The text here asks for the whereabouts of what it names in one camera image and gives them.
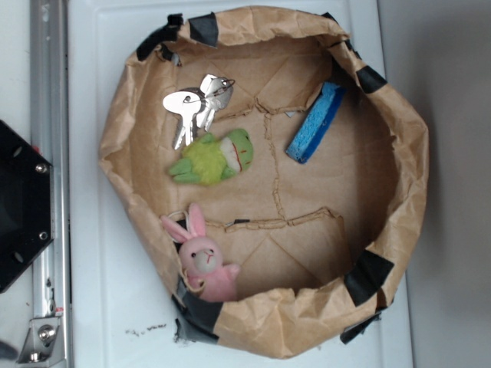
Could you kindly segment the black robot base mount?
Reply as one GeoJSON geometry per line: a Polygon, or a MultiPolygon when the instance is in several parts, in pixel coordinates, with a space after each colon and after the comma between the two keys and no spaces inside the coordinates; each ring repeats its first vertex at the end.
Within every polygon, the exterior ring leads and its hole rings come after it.
{"type": "Polygon", "coordinates": [[[1,292],[51,243],[52,165],[1,122],[1,292]]]}

